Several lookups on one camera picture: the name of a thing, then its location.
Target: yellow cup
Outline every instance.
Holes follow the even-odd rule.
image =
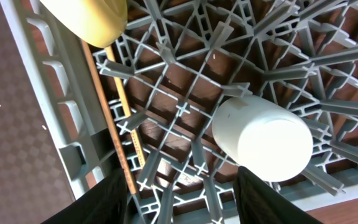
[[[95,47],[109,46],[126,28],[126,0],[40,1],[74,34]]]

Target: white cup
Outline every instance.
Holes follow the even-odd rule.
[[[264,181],[299,174],[309,163],[313,138],[297,115],[258,96],[231,98],[217,110],[212,132],[218,146]]]

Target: white mug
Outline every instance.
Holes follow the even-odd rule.
[[[218,146],[264,181],[298,175],[309,163],[313,138],[297,115],[261,97],[231,98],[217,110],[212,132]]]

